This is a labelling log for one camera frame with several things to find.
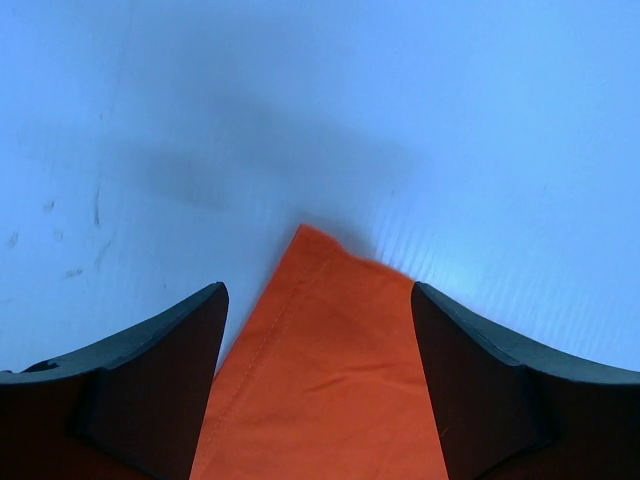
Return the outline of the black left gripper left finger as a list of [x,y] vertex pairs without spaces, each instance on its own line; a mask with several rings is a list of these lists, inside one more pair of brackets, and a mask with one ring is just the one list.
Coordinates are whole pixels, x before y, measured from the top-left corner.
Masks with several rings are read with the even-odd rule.
[[2,478],[189,478],[228,303],[213,283],[98,342],[3,371]]

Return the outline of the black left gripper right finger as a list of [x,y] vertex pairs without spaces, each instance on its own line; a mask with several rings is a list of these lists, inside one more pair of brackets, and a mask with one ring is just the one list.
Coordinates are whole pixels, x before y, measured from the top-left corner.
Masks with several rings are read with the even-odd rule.
[[426,283],[411,308],[449,478],[638,478],[638,372],[546,346]]

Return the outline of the orange t shirt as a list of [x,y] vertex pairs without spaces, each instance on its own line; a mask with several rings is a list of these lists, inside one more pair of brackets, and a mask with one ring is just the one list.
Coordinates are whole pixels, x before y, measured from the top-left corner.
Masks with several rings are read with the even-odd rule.
[[217,373],[195,479],[443,479],[413,283],[301,226]]

